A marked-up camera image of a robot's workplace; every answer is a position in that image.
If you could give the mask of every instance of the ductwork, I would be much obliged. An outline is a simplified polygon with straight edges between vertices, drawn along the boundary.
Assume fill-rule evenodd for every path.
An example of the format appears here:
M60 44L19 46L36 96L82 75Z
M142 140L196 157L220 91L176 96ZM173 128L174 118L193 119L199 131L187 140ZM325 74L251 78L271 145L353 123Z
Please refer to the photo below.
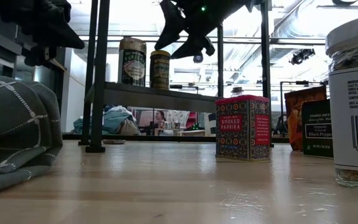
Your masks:
M314 0L300 0L299 3L290 11L290 13L284 17L276 26L275 30L272 34L272 37L280 37L280 38L294 38L299 37L300 34L297 32L298 26L301 25L299 23L298 14L302 13L302 10L309 6ZM262 59L262 47L261 45L255 45L256 50L253 54L249 56L249 58L244 62L244 64L240 67L240 70L244 70L249 65L254 62L260 63ZM273 49L270 48L270 54L282 55L280 51L285 51L286 53L291 52L293 49Z

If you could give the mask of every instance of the gray cloth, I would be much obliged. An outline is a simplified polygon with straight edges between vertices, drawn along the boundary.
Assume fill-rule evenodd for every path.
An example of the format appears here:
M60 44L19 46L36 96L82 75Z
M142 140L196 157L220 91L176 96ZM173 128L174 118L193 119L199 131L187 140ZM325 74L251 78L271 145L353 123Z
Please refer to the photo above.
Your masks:
M0 190L46 173L62 145L56 95L0 77Z

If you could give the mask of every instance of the can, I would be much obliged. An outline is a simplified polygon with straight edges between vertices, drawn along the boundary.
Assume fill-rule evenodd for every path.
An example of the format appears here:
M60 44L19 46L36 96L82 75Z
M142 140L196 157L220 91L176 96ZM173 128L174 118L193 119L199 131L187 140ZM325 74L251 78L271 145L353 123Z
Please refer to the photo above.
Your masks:
M150 87L169 90L169 61L171 55L164 50L156 50L150 56Z
M118 83L145 86L146 42L126 37L119 43Z

